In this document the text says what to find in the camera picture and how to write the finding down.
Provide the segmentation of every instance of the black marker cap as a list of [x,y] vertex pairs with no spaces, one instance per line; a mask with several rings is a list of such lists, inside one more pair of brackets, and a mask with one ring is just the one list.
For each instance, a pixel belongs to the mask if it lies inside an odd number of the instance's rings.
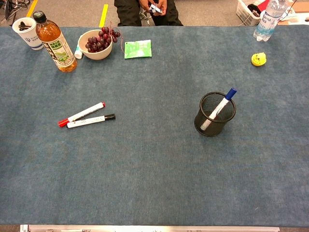
[[107,121],[107,120],[116,119],[116,116],[115,114],[111,114],[111,115],[106,115],[104,118],[105,118],[105,121]]

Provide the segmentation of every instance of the hand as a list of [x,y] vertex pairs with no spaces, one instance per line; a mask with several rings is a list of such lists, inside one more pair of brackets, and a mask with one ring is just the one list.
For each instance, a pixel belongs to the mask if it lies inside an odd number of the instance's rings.
[[154,16],[164,16],[166,14],[166,10],[168,8],[168,0],[159,0],[159,3],[157,5],[159,9],[161,9],[162,13],[154,13]]
[[154,0],[139,0],[140,6],[147,12],[149,12],[149,5],[148,3],[150,2],[151,4],[155,4]]

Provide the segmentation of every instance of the red marker cap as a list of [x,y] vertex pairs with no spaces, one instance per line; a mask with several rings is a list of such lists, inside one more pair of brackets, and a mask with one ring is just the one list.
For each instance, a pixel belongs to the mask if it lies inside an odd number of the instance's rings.
[[64,127],[64,126],[67,125],[68,122],[69,122],[69,120],[66,118],[66,119],[64,119],[64,120],[62,120],[62,121],[59,121],[59,122],[58,122],[58,125],[59,125],[60,127]]

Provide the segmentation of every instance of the white cup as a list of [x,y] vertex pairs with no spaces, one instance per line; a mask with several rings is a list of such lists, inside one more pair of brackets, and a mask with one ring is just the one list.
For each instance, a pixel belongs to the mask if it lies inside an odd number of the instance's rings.
[[[25,23],[25,25],[31,27],[27,30],[19,30],[18,25],[20,25],[20,22],[22,21]],[[38,38],[37,32],[35,31],[36,24],[37,23],[33,18],[24,17],[16,20],[13,23],[12,28],[33,50],[40,50],[44,46],[41,40]]]

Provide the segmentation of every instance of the white bowl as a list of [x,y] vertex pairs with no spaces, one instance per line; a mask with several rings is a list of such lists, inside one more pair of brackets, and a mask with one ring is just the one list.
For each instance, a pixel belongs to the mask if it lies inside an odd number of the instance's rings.
[[93,36],[97,37],[99,31],[101,30],[98,29],[98,30],[87,31],[86,33],[82,34],[78,40],[78,46],[80,47],[82,53],[90,59],[95,59],[95,60],[104,59],[112,51],[112,42],[111,42],[111,44],[107,48],[105,48],[103,51],[94,52],[94,53],[88,52],[88,49],[85,47],[85,45],[88,42],[88,38],[93,37]]

